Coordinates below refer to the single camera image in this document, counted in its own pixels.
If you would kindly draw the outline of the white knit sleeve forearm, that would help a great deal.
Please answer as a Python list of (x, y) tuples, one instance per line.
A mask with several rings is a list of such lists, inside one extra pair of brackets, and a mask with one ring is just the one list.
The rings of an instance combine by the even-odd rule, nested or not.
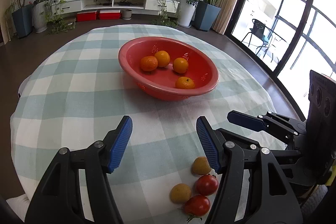
[(30, 200), (27, 195), (23, 194), (18, 197), (9, 198), (6, 202), (14, 213), (24, 222), (30, 205)]

